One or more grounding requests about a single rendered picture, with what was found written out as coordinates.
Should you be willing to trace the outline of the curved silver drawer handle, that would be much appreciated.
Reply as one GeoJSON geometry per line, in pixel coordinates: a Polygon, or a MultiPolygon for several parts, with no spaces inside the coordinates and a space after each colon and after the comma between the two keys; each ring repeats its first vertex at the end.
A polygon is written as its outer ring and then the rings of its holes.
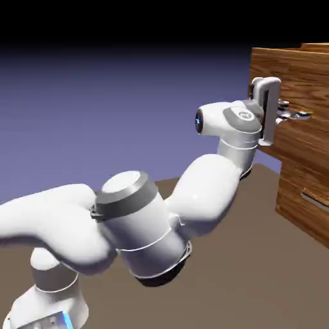
{"type": "Polygon", "coordinates": [[[312,112],[288,108],[279,108],[278,116],[283,120],[308,120],[311,118],[312,112]]]}

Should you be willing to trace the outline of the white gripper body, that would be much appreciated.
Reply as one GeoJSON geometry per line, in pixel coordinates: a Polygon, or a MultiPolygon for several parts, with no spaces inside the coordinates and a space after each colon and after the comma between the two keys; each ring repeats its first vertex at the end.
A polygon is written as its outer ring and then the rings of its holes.
{"type": "Polygon", "coordinates": [[[280,98],[281,80],[276,77],[256,77],[252,80],[253,99],[263,109],[262,137],[260,146],[271,146],[274,142],[274,131],[280,98]]]}

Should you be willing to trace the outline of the wooden cabinet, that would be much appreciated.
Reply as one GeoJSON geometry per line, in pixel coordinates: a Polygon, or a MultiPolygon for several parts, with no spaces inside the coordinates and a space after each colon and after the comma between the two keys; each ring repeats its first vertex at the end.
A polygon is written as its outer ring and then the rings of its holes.
{"type": "MultiPolygon", "coordinates": [[[[304,51],[304,52],[310,52],[310,53],[329,53],[329,42],[327,43],[303,43],[299,48],[286,48],[286,50],[292,50],[292,51],[304,51]]],[[[261,147],[261,151],[269,154],[270,156],[274,157],[270,153],[268,153],[270,147],[261,147]]]]}

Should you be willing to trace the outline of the wooden drawer front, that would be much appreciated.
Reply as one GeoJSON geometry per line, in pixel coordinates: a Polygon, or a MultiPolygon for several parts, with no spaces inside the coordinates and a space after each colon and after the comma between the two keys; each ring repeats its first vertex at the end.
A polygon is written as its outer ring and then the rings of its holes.
{"type": "Polygon", "coordinates": [[[304,197],[307,188],[329,197],[329,176],[292,161],[281,166],[276,211],[306,234],[329,248],[329,207],[304,197]]]}
{"type": "Polygon", "coordinates": [[[268,153],[329,178],[329,53],[253,48],[250,78],[256,76],[280,78],[280,98],[311,113],[279,124],[268,153]]]}

